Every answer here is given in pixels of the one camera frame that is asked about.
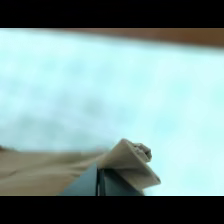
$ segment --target tiled surface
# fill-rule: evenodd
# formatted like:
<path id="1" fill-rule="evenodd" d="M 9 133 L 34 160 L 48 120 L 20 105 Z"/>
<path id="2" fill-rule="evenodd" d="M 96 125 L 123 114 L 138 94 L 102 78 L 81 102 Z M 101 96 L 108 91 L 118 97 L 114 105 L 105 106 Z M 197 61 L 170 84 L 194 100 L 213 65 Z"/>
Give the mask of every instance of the tiled surface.
<path id="1" fill-rule="evenodd" d="M 0 142 L 152 148 L 151 195 L 224 195 L 224 51 L 0 29 Z"/>

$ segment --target beige object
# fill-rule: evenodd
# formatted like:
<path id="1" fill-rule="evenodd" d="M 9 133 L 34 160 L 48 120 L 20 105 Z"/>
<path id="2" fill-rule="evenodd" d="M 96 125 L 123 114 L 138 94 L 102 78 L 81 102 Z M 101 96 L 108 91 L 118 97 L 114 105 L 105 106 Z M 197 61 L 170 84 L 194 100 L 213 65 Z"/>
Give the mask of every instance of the beige object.
<path id="1" fill-rule="evenodd" d="M 0 195 L 58 195 L 95 162 L 100 168 L 116 169 L 141 190 L 160 183 L 145 164 L 151 157 L 143 152 L 125 139 L 109 152 L 34 153 L 0 148 Z"/>

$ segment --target grid pattern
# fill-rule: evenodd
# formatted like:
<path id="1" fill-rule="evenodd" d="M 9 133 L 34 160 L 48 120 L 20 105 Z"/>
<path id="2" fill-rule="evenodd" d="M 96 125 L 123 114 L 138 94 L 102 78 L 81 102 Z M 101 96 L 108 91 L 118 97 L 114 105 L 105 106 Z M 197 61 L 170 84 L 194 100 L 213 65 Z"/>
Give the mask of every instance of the grid pattern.
<path id="1" fill-rule="evenodd" d="M 224 51 L 0 30 L 0 142 L 21 150 L 152 148 L 153 195 L 224 195 Z"/>

